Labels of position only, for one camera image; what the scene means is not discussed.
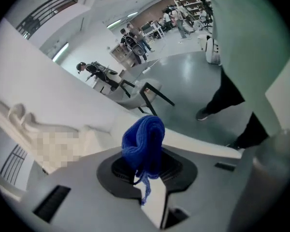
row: person in black shirt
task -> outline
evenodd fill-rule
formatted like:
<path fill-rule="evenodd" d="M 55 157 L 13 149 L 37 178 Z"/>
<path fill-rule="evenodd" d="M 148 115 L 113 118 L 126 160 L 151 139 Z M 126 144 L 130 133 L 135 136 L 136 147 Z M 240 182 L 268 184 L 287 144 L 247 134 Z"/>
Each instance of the person in black shirt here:
<path fill-rule="evenodd" d="M 96 77 L 98 77 L 99 79 L 101 79 L 102 81 L 106 82 L 107 84 L 109 84 L 112 88 L 111 90 L 114 91 L 115 89 L 118 88 L 119 84 L 117 82 L 115 82 L 114 80 L 110 79 L 106 73 L 98 70 L 92 63 L 91 64 L 86 64 L 84 62 L 80 62 L 77 66 L 76 66 L 78 73 L 83 72 L 84 70 L 88 71 L 91 73 L 91 75 L 87 78 L 86 81 L 89 80 L 89 78 L 93 77 L 93 75 L 96 75 Z"/>
<path fill-rule="evenodd" d="M 125 29 L 120 30 L 120 32 L 121 32 L 121 34 L 123 34 L 124 36 L 131 36 L 132 38 L 135 38 L 135 39 L 137 40 L 137 36 L 136 36 L 136 35 L 134 35 L 134 34 L 131 33 L 131 32 L 127 33 Z M 126 45 L 126 46 L 127 46 L 127 44 L 126 44 L 126 40 L 125 40 L 124 37 L 122 37 L 122 38 L 121 38 L 121 41 L 120 41 L 120 46 L 122 47 L 123 45 Z M 138 62 L 139 64 L 141 64 L 142 61 L 141 61 L 140 56 L 137 55 L 135 52 L 133 52 L 133 54 L 134 54 L 134 56 L 135 56 L 137 62 Z M 144 51 L 144 55 L 143 55 L 142 57 L 144 58 L 145 61 L 147 61 L 147 57 L 146 57 L 146 55 L 145 55 L 145 51 Z"/>

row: black chair leg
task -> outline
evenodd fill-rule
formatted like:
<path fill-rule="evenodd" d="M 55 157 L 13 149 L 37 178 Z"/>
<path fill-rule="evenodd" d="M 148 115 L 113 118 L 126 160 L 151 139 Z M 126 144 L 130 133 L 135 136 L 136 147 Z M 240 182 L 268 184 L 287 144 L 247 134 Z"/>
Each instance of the black chair leg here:
<path fill-rule="evenodd" d="M 146 105 L 150 109 L 151 113 L 154 116 L 158 116 L 157 113 L 156 113 L 156 111 L 155 111 L 155 109 L 153 108 L 153 106 L 151 105 L 150 101 L 148 100 L 147 96 L 144 94 L 144 92 L 141 92 L 140 94 L 143 97 L 144 101 L 146 102 Z"/>
<path fill-rule="evenodd" d="M 167 98 L 164 94 L 162 94 L 159 90 L 151 86 L 149 83 L 148 83 L 148 88 L 152 90 L 153 92 L 155 92 L 157 95 L 159 95 L 161 98 L 163 98 L 166 102 L 168 102 L 172 106 L 175 106 L 175 104 L 169 98 Z"/>
<path fill-rule="evenodd" d="M 142 108 L 138 107 L 138 109 L 141 111 L 142 114 L 144 113 Z"/>

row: blue knitted fabric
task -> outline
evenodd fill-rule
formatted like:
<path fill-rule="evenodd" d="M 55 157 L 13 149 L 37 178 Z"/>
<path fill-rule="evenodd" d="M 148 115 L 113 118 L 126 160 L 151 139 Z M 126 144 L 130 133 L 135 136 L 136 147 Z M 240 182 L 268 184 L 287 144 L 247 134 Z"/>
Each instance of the blue knitted fabric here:
<path fill-rule="evenodd" d="M 151 192 L 149 178 L 159 177 L 164 133 L 161 119 L 149 115 L 140 118 L 122 137 L 122 156 L 140 178 L 134 185 L 141 181 L 146 185 L 142 205 Z"/>

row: black hair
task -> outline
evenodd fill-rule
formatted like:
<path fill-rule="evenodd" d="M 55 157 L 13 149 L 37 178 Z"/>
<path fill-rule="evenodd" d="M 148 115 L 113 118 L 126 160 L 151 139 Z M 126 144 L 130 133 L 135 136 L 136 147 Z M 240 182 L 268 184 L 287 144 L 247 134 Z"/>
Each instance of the black hair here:
<path fill-rule="evenodd" d="M 76 69 L 78 70 L 78 73 L 80 73 L 82 71 L 83 65 L 86 65 L 86 63 L 80 62 L 79 64 L 77 64 Z"/>

